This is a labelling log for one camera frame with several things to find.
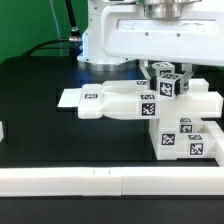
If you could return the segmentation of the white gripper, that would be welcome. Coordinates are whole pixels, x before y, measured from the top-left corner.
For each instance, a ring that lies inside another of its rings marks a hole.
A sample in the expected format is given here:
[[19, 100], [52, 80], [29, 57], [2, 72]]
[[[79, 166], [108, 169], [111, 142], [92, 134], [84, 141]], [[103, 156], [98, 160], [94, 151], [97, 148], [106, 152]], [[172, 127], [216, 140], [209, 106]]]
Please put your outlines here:
[[178, 18], [148, 18], [141, 4], [115, 4], [101, 14], [101, 43], [109, 56], [141, 59], [147, 88], [155, 90], [156, 72], [145, 60], [182, 64], [180, 93], [188, 90], [193, 65], [224, 66], [224, 1], [194, 1]]

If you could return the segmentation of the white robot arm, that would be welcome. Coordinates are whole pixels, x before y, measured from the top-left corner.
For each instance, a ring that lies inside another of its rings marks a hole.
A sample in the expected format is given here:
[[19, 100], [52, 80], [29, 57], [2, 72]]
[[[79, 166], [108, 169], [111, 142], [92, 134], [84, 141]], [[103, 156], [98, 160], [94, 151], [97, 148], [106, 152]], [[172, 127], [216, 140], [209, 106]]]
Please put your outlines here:
[[224, 66], [224, 0], [88, 0], [78, 61], [111, 70], [132, 60]]

